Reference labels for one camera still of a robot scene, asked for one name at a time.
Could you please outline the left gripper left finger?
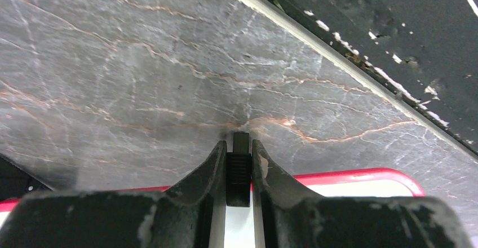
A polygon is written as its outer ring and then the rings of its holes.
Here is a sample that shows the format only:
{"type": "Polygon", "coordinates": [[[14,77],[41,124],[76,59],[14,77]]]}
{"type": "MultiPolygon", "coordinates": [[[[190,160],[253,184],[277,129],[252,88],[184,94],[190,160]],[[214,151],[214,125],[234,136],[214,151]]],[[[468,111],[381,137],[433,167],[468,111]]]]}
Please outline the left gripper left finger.
{"type": "Polygon", "coordinates": [[[223,247],[226,142],[161,191],[58,191],[25,196],[2,247],[223,247]]]}

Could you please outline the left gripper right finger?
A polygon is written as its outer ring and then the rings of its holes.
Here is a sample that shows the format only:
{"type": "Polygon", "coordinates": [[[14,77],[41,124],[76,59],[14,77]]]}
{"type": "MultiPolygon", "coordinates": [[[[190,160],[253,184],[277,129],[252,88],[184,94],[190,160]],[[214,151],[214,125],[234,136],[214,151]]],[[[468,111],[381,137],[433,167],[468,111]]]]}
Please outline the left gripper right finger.
{"type": "Polygon", "coordinates": [[[433,197],[325,197],[251,143],[257,247],[471,247],[454,211],[433,197]]]}

